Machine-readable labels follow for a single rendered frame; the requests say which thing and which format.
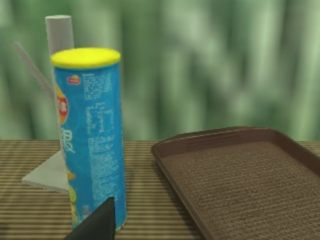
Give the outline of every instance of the green background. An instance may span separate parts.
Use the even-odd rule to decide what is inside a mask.
[[[320,139],[318,0],[0,0],[0,139],[57,139],[55,109],[11,45],[50,79],[45,16],[76,47],[122,53],[127,140],[235,125]]]

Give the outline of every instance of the potato chip canister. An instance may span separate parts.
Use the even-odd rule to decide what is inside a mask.
[[[110,197],[117,230],[127,218],[120,60],[94,47],[51,56],[74,228]]]

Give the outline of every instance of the frito-lay logo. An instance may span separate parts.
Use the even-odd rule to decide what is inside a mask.
[[[80,80],[80,77],[77,76],[77,75],[73,75],[73,76],[70,76],[66,79],[66,82],[68,84],[74,84],[74,85],[79,85],[81,80]]]
[[[68,100],[57,84],[55,85],[55,91],[57,95],[60,124],[64,124],[69,112]]]

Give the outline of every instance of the striped table surface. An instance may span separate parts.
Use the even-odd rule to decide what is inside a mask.
[[[116,239],[200,239],[160,175],[150,153],[154,143],[125,143],[128,219]],[[302,144],[320,155],[320,143]],[[0,141],[1,240],[62,240],[72,230],[67,195],[21,183],[58,149],[58,141]]]

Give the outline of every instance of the white base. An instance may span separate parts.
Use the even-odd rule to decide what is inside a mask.
[[[58,151],[29,174],[22,178],[22,183],[37,188],[68,194],[68,181],[65,161]]]

